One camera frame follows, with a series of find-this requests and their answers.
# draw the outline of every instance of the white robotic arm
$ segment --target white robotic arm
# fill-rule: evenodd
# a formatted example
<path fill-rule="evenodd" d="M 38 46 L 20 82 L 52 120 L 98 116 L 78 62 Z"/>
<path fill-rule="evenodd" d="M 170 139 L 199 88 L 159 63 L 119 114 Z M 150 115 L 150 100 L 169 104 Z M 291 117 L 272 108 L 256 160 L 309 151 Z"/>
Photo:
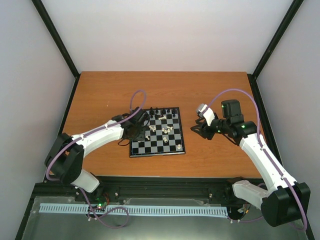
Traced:
<path fill-rule="evenodd" d="M 106 124 L 90 131 L 72 136 L 66 133 L 60 134 L 45 160 L 47 171 L 53 172 L 64 184 L 72 184 L 88 193 L 93 193 L 100 182 L 93 174 L 82 168 L 83 159 L 92 151 L 112 141 L 144 140 L 146 126 L 143 123 L 148 117 L 143 109 L 136 108 L 131 115 L 115 116 Z"/>
<path fill-rule="evenodd" d="M 120 124 L 108 128 L 108 125 L 115 123 L 117 122 L 114 120 L 110 120 L 106 124 L 94 128 L 90 131 L 71 136 L 72 140 L 81 138 L 75 143 L 83 146 L 83 158 L 85 158 L 89 153 L 96 150 L 97 148 L 100 148 L 105 144 L 108 144 L 112 141 L 117 141 L 122 138 L 124 134 L 124 129 L 121 127 Z M 80 175 L 71 184 L 84 189 L 88 193 L 92 193 L 94 190 L 97 189 L 100 182 L 93 174 L 82 169 Z"/>
<path fill-rule="evenodd" d="M 273 227 L 301 218 L 299 204 L 291 189 L 295 191 L 306 212 L 310 198 L 307 184 L 297 183 L 283 168 L 261 134 L 261 144 L 259 143 L 257 126 L 252 121 L 244 121 L 239 101 L 223 101 L 221 107 L 225 119 L 218 119 L 217 114 L 207 105 L 201 104 L 197 109 L 200 118 L 195 121 L 197 125 L 191 130 L 208 140 L 211 140 L 214 134 L 223 134 L 230 141 L 234 140 L 234 144 L 240 146 L 252 160 L 267 188 L 265 190 L 238 177 L 229 181 L 232 184 L 231 196 L 243 199 L 260 209 L 265 220 Z"/>
<path fill-rule="evenodd" d="M 270 151 L 269 147 L 264 141 L 264 137 L 260 135 L 263 147 L 258 143 L 257 134 L 253 133 L 240 141 L 241 149 L 249 156 L 253 164 L 261 174 L 267 191 L 257 187 L 247 180 L 242 180 L 233 184 L 233 192 L 237 198 L 246 200 L 255 207 L 261 209 L 262 199 L 268 197 L 272 192 L 278 190 L 279 187 L 287 188 L 287 183 L 283 178 L 287 178 L 289 183 L 294 186 L 297 182 L 279 163 L 274 154 Z M 271 161 L 268 159 L 263 149 L 265 149 L 269 155 L 273 158 L 279 169 L 283 172 L 283 176 L 280 176 L 278 171 L 275 169 Z"/>

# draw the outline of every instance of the orange wood surface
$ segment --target orange wood surface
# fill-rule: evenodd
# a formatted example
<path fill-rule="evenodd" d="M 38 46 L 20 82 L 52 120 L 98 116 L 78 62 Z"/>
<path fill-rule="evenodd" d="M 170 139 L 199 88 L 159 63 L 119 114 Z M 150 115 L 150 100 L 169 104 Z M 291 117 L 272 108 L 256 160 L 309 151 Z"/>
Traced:
<path fill-rule="evenodd" d="M 208 104 L 229 88 L 251 94 L 245 72 L 82 72 L 64 132 L 80 134 L 128 113 L 132 94 L 144 89 L 145 109 L 180 108 L 186 154 L 129 158 L 129 146 L 111 142 L 90 153 L 83 161 L 84 169 L 98 176 L 259 178 L 240 147 L 221 135 L 206 140 L 190 130 L 198 118 L 199 104 Z M 142 99 L 142 94 L 137 94 L 133 107 Z M 240 101 L 245 121 L 257 123 L 254 105 L 239 92 L 225 93 L 211 106 L 220 118 L 221 101 L 229 99 Z"/>

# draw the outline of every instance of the black chess piece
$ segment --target black chess piece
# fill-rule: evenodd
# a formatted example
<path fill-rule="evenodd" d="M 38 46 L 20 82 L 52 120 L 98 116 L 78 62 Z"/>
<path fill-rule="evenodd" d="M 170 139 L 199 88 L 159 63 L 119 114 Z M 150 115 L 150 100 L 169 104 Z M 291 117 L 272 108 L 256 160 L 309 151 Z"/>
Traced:
<path fill-rule="evenodd" d="M 150 113 L 150 116 L 155 114 L 155 111 L 154 111 L 154 109 L 152 107 L 150 107 L 149 113 Z"/>

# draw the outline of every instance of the white panel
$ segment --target white panel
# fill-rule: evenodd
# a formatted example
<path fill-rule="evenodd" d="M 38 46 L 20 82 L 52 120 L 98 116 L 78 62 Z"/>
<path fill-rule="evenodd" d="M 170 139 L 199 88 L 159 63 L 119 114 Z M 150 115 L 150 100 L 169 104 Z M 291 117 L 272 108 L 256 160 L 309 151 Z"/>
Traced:
<path fill-rule="evenodd" d="M 44 0 L 80 71 L 252 73 L 292 0 Z"/>
<path fill-rule="evenodd" d="M 31 0 L 0 3 L 2 240 L 14 239 L 58 132 L 73 77 Z"/>
<path fill-rule="evenodd" d="M 304 1 L 258 79 L 285 168 L 311 189 L 307 216 L 320 239 L 320 1 Z"/>
<path fill-rule="evenodd" d="M 108 205 L 105 210 L 95 210 L 97 215 L 102 215 L 113 208 L 126 208 L 130 216 L 145 217 L 216 217 L 227 218 L 228 212 L 225 206 L 152 206 L 152 205 Z M 39 213 L 52 214 L 88 214 L 88 204 L 64 204 L 64 203 L 41 203 Z M 109 215 L 126 216 L 124 210 L 115 209 Z"/>

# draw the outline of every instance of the chessboard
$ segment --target chessboard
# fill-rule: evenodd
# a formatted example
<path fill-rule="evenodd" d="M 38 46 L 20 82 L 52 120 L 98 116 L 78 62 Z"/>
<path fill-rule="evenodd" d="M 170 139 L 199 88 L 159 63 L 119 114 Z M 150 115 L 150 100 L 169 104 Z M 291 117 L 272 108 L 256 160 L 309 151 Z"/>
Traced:
<path fill-rule="evenodd" d="M 144 122 L 147 126 L 145 138 L 140 142 L 130 141 L 130 158 L 185 154 L 179 107 L 151 108 L 145 111 L 150 116 L 150 120 Z"/>

